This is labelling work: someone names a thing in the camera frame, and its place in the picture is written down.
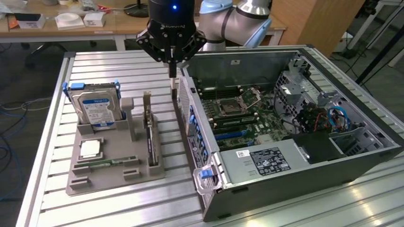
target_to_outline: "aluminum workbench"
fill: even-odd
[[[366,101],[368,95],[316,50],[312,54],[380,116],[381,105]],[[142,92],[152,92],[166,177],[69,197],[65,186],[77,115],[61,92],[61,84],[64,81],[106,83],[114,79],[121,83],[121,96],[133,97],[133,115],[142,113]],[[332,88],[325,80],[316,83],[322,90]],[[17,226],[404,226],[402,154],[349,184],[204,223],[169,90],[166,68],[142,51],[65,55]],[[404,136],[404,125],[392,122],[394,116],[380,118]]]

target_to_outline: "gray component holder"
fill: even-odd
[[[121,98],[120,107],[126,116],[130,116],[133,99]],[[158,165],[156,166],[148,165],[148,138],[144,128],[144,115],[132,118],[126,117],[125,120],[116,121],[117,128],[112,130],[93,131],[89,124],[77,124],[65,189],[68,195],[84,194],[165,177],[156,122],[157,119],[153,116],[154,155],[158,160]],[[81,143],[86,140],[100,141],[100,153],[96,157],[78,159]],[[124,160],[122,164],[117,166],[74,167],[77,164],[84,164],[84,160],[94,162],[132,156],[136,156],[136,158]]]

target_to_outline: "motherboard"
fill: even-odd
[[[258,87],[198,92],[220,151],[281,141],[289,134]]]

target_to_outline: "blue hard drive label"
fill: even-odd
[[[108,109],[109,104],[106,98],[82,100],[86,117],[94,127],[106,127],[114,123],[113,113]]]

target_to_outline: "blue expansion slot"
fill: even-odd
[[[232,133],[225,133],[221,135],[214,136],[216,140],[225,140],[225,139],[232,139],[237,137],[245,136],[246,130],[238,131],[238,132],[232,132]]]

